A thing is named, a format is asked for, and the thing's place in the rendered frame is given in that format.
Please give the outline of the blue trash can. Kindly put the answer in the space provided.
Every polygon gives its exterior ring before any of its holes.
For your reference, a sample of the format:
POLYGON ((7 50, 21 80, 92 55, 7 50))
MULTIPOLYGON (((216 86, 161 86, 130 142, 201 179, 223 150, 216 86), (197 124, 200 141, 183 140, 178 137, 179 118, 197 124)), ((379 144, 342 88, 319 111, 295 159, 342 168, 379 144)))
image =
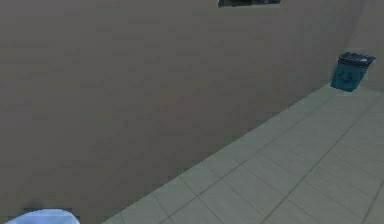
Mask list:
POLYGON ((330 86, 346 92, 354 91, 362 81, 374 56, 345 52, 338 57, 338 62, 330 86))

